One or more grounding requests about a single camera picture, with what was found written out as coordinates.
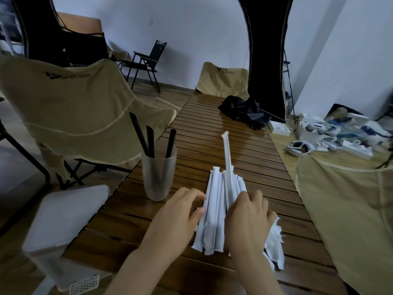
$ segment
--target black straw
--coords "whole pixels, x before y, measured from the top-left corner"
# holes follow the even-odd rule
[[[150,126],[146,125],[147,132],[147,145],[149,146],[149,156],[154,158],[154,130]]]
[[[149,156],[149,149],[147,147],[147,144],[146,144],[146,141],[145,141],[145,137],[143,136],[143,133],[142,133],[141,127],[139,125],[138,119],[136,118],[135,114],[133,114],[133,113],[130,113],[130,117],[131,117],[132,123],[134,125],[134,128],[135,128],[136,134],[138,136],[138,139],[139,139],[139,141],[141,143],[141,146],[143,148],[143,151],[145,152],[146,156]]]
[[[168,147],[167,147],[167,154],[165,155],[165,158],[170,158],[172,154],[175,137],[176,137],[176,129],[171,129],[171,133],[169,135]]]

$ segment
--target mesh vent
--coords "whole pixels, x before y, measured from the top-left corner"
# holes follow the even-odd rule
[[[85,280],[81,280],[79,282],[73,283],[70,286],[70,295],[78,295],[89,292],[98,288],[99,284],[99,274],[94,275],[93,277],[87,278]]]

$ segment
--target chair armrest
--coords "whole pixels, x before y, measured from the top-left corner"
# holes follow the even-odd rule
[[[156,60],[154,60],[154,59],[151,59],[149,56],[147,56],[147,55],[145,55],[145,54],[141,54],[141,53],[138,53],[138,52],[134,52],[134,54],[136,54],[137,56],[139,56],[139,57],[141,57],[142,59],[145,59],[145,60],[149,60],[149,61],[153,61],[153,62],[155,62],[155,63],[158,63],[158,61],[156,61]]]

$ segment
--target wooden slat table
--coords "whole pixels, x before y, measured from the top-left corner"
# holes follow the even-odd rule
[[[221,101],[213,96],[192,95],[162,135],[162,139],[168,139],[170,129],[177,130],[178,157],[169,197],[182,186],[206,190],[212,167],[225,167],[221,134],[228,130],[235,173],[244,178],[247,190],[262,190],[269,198],[269,208],[281,218],[278,224],[285,235],[285,269],[276,271],[276,277],[285,293],[346,294],[268,132],[254,131],[229,119],[218,109]],[[138,247],[164,202],[147,198],[138,164],[71,243],[64,257],[115,273]],[[165,272],[160,286],[185,294],[245,294],[227,254],[205,256],[190,245]]]

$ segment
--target frosted plastic cup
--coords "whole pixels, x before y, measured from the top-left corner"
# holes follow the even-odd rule
[[[173,146],[170,158],[165,158],[168,139],[155,141],[155,158],[142,152],[142,173],[145,192],[150,200],[162,201],[168,195],[176,167],[177,148]]]

